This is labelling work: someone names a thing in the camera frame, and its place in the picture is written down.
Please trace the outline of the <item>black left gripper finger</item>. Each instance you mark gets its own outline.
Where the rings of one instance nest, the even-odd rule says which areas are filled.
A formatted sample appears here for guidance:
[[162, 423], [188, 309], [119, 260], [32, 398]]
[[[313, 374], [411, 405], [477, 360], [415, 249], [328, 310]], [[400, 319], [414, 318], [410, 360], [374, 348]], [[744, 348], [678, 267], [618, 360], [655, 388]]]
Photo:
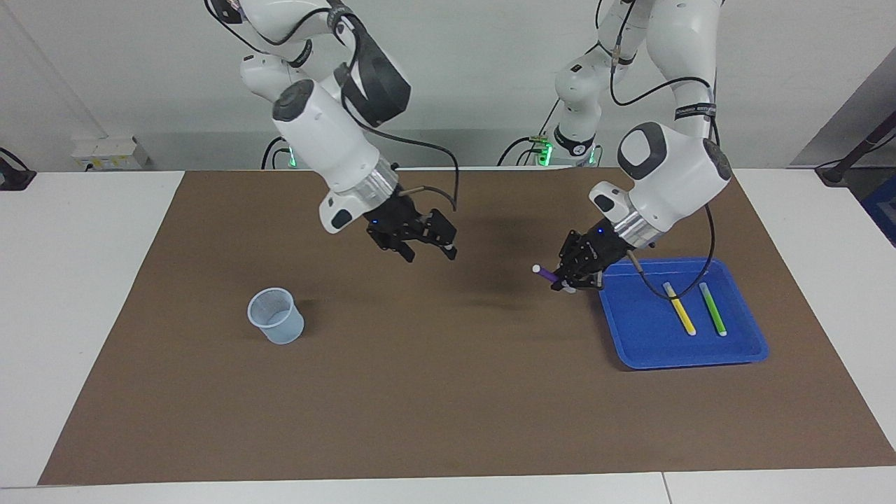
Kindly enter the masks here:
[[579, 256], [582, 252], [580, 246], [585, 236], [579, 232], [569, 232], [558, 253], [559, 262], [554, 275], [562, 281], [580, 281], [583, 276], [580, 272]]
[[601, 291], [604, 288], [604, 267], [595, 265], [560, 265], [560, 290], [573, 293], [573, 291]]

